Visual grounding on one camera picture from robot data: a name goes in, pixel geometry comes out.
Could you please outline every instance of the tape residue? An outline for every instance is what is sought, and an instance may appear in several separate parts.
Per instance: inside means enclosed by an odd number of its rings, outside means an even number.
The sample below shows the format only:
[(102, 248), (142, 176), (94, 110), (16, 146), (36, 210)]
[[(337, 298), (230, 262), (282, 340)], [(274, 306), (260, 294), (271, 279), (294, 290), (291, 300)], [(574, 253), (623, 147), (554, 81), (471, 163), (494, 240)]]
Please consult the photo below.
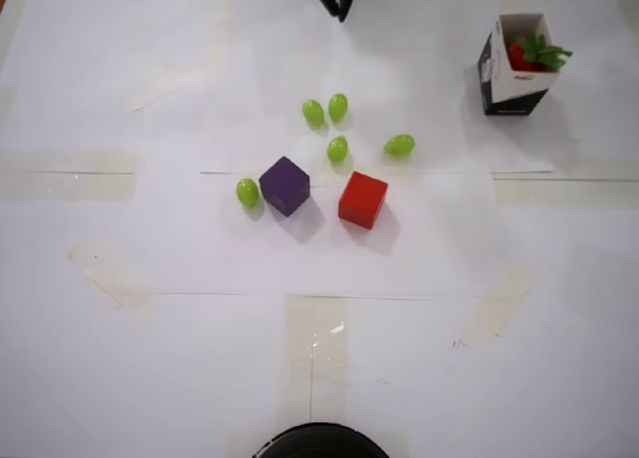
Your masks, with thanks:
[(69, 260), (135, 317), (151, 319), (156, 303), (150, 290), (108, 252), (93, 243), (80, 243), (69, 252)]
[(483, 348), (500, 336), (517, 314), (533, 278), (532, 269), (510, 264), (459, 332), (459, 342)]
[(498, 180), (495, 200), (507, 207), (639, 209), (639, 182)]
[(345, 424), (348, 379), (347, 300), (314, 297), (311, 419)]

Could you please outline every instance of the masking tape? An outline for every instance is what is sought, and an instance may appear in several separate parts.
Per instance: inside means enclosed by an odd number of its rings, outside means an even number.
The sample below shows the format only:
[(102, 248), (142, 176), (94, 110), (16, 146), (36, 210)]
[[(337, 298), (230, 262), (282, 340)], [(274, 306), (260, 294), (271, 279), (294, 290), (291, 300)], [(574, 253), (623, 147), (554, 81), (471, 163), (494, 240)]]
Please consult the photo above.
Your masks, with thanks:
[(344, 298), (287, 297), (287, 354), (279, 407), (282, 430), (305, 421), (344, 423), (346, 307)]
[(285, 298), (286, 355), (278, 407), (278, 429), (282, 431), (311, 421), (314, 306), (312, 298)]
[(497, 180), (534, 181), (639, 181), (639, 163), (636, 161), (612, 161), (592, 158), (578, 160), (554, 159), (554, 172), (494, 173)]
[(311, 419), (345, 424), (348, 379), (347, 300), (314, 297)]
[(136, 318), (151, 319), (156, 303), (150, 290), (107, 251), (93, 243), (80, 243), (69, 252), (69, 260)]
[(224, 71), (228, 57), (231, 0), (211, 0), (209, 9), (209, 47), (202, 63), (192, 69), (173, 70), (164, 63), (149, 67), (151, 86), (129, 98), (129, 109), (138, 112), (185, 87), (202, 83)]
[(484, 348), (500, 336), (517, 314), (533, 278), (532, 269), (511, 263), (459, 332), (459, 342)]
[(0, 172), (0, 202), (124, 202), (136, 176)]
[(639, 182), (498, 180), (495, 199), (507, 207), (639, 209)]
[(138, 154), (115, 149), (86, 152), (0, 152), (0, 172), (134, 174), (139, 165)]

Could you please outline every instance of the grape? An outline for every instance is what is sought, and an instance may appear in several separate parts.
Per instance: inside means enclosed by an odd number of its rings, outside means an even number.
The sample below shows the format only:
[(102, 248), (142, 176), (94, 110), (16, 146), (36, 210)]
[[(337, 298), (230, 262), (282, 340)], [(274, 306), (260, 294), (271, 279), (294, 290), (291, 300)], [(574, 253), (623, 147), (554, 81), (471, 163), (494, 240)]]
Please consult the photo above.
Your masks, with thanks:
[(402, 134), (390, 139), (386, 145), (383, 146), (383, 151), (390, 156), (404, 157), (410, 154), (414, 148), (415, 139), (408, 134)]
[(346, 158), (346, 154), (348, 154), (348, 142), (346, 141), (346, 137), (339, 136), (330, 141), (326, 154), (332, 164), (342, 163)]
[(337, 124), (346, 115), (348, 110), (348, 99), (344, 94), (335, 94), (328, 103), (328, 114), (332, 121)]
[(260, 199), (258, 185), (256, 184), (256, 181), (252, 179), (240, 180), (236, 187), (236, 193), (238, 194), (238, 200), (247, 209), (253, 209)]
[(312, 127), (318, 128), (323, 124), (323, 109), (318, 101), (309, 100), (304, 102), (302, 113)]

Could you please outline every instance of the paper sheet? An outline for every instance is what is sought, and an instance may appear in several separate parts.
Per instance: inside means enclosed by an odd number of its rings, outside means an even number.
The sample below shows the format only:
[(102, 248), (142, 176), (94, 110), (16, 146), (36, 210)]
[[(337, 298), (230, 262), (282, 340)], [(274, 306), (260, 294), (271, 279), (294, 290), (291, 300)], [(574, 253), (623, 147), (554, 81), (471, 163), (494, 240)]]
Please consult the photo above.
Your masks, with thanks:
[(130, 109), (164, 75), (202, 67), (215, 7), (215, 0), (29, 0), (0, 75), (0, 85), (16, 91), (0, 146), (148, 151), (156, 138)]
[[(357, 0), (341, 25), (317, 0), (233, 0), (227, 75), (194, 91), (216, 104), (203, 170), (258, 171), (284, 153), (309, 164), (342, 133), (359, 165), (380, 165), (385, 142), (407, 133), (414, 172), (551, 170), (483, 116), (474, 64), (497, 10), (496, 0)], [(349, 116), (310, 130), (302, 102), (326, 108), (335, 92)]]
[(153, 289), (188, 292), (483, 295), (508, 259), (489, 176), (390, 186), (371, 231), (337, 217), (339, 187), (312, 188), (289, 218), (264, 203), (246, 213), (240, 177), (175, 179), (181, 198), (141, 178), (111, 246)]

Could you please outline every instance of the small cardboard box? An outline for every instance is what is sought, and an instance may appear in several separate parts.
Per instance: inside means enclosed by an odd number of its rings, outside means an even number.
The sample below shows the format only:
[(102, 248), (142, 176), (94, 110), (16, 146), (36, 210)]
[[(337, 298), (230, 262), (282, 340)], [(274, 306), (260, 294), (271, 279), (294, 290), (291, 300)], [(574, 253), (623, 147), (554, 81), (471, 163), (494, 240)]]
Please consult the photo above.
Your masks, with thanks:
[(487, 116), (527, 116), (559, 77), (558, 72), (513, 71), (508, 46), (530, 30), (552, 44), (543, 14), (500, 15), (477, 63)]

